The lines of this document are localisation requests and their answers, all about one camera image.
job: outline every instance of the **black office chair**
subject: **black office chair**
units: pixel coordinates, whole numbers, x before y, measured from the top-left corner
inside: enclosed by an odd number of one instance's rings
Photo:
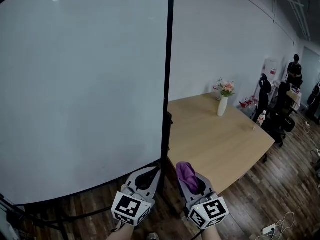
[[[290,116],[292,112],[297,114],[297,111],[295,111],[291,107],[291,99],[287,96],[287,92],[289,92],[290,89],[290,84],[281,82],[279,86],[277,101],[273,108],[275,111],[282,112],[287,116]]]
[[[259,116],[263,113],[263,111],[268,112],[268,104],[269,104],[269,96],[268,94],[271,92],[271,84],[267,80],[267,76],[265,74],[261,75],[260,81],[260,94],[259,94],[259,104],[258,108],[255,111],[255,115],[253,121],[256,123],[258,121]]]
[[[294,109],[291,109],[289,113],[284,113],[285,99],[287,92],[290,90],[290,86],[286,83],[281,83],[279,87],[278,100],[274,108],[268,106],[269,97],[268,93],[271,92],[271,84],[267,80],[266,75],[262,74],[262,77],[259,81],[260,85],[260,95],[259,95],[259,105],[256,110],[254,122],[257,122],[260,114],[265,110],[266,119],[262,125],[262,129],[267,132],[274,140],[276,144],[279,144],[280,147],[283,146],[283,139],[286,138],[286,133],[289,133],[293,130],[296,123],[289,117],[292,112],[297,113]],[[265,163],[268,160],[267,154],[264,154],[263,162]]]

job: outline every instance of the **whiteboard frame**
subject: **whiteboard frame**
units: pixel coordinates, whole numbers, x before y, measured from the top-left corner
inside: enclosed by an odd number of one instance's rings
[[[166,32],[166,52],[165,52],[165,75],[164,75],[164,93],[163,93],[163,116],[162,116],[162,139],[161,139],[161,157],[160,159],[142,167],[146,168],[152,165],[153,163],[159,162],[161,163],[161,176],[160,176],[160,181],[159,181],[159,186],[158,186],[158,191],[162,195],[163,193],[163,188],[164,188],[164,181],[165,181],[165,174],[166,174],[166,169],[167,169],[167,160],[168,160],[168,150],[169,150],[169,139],[170,139],[170,130],[171,130],[171,114],[168,112],[168,98],[169,98],[169,86],[170,86],[170,68],[171,68],[171,51],[172,51],[172,33],[173,33],[173,16],[174,16],[174,0],[168,0],[168,14],[167,14],[167,32]],[[110,184],[114,181],[117,181],[119,179],[122,179],[124,177],[127,177],[128,175],[132,174],[133,172],[139,171],[142,168],[139,168],[135,171],[132,171],[126,175],[123,175],[121,177],[118,177],[116,179],[113,179],[111,181],[108,181],[106,183],[94,186],[92,188],[88,188],[83,191],[79,191],[76,193],[72,193],[69,195],[64,195],[58,198],[54,198],[51,200],[44,200],[40,202],[32,202],[28,203],[29,204],[38,204],[38,203],[43,203],[43,202],[48,202],[52,200],[59,200],[65,197],[71,197],[74,195],[78,195],[87,191],[91,191],[94,189],[97,189],[99,187],[105,186],[107,184]],[[0,202],[8,202],[9,200],[6,199],[4,195],[0,193]],[[14,204],[15,206],[23,206],[24,204]]]

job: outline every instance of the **wooden floor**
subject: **wooden floor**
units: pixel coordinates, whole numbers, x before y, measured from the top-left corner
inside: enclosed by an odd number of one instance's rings
[[[268,152],[267,163],[260,160],[247,175],[221,194],[230,211],[230,215],[217,226],[222,239],[255,240],[262,228],[282,220],[288,212],[294,212],[295,223],[281,239],[311,239],[313,232],[319,229],[320,182],[310,164],[313,160],[310,150],[315,150],[315,143],[320,144],[320,126],[310,122],[311,133],[308,134],[302,127],[300,116],[292,115],[292,118],[296,127],[287,135],[283,147],[273,145]],[[125,181],[121,179],[92,191],[62,198],[57,205],[63,217],[111,206]],[[172,167],[165,179],[164,194],[179,214],[183,203]],[[155,200],[153,211],[135,230],[132,239],[144,240],[149,232],[157,232],[161,240],[190,240],[199,231],[191,222],[181,220],[171,212],[161,197],[156,195]],[[44,220],[56,219],[52,202],[29,205],[26,209]],[[284,226],[289,227],[292,222],[293,216],[289,214]],[[106,211],[73,223],[66,222],[64,226],[70,240],[105,240],[113,223],[111,212]],[[27,221],[24,228],[38,240],[62,239],[58,231],[41,229]]]

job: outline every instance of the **power strip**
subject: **power strip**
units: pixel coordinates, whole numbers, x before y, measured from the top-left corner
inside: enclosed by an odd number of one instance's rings
[[[267,236],[270,234],[274,234],[275,231],[276,231],[276,224],[272,224],[271,226],[265,227],[261,233],[263,236]]]

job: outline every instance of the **wooden table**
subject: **wooden table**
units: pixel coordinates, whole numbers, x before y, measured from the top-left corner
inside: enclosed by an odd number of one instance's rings
[[[241,178],[275,142],[241,111],[229,105],[217,116],[211,93],[171,101],[173,125],[168,157],[176,167],[189,162],[219,194]]]
[[[302,93],[296,93],[295,91],[292,90],[292,88],[290,89],[290,91],[288,91],[286,93],[287,96],[289,96],[293,101],[294,101],[294,105],[293,105],[293,109],[295,111],[298,111],[300,109],[300,105],[301,105],[301,98],[302,98]]]

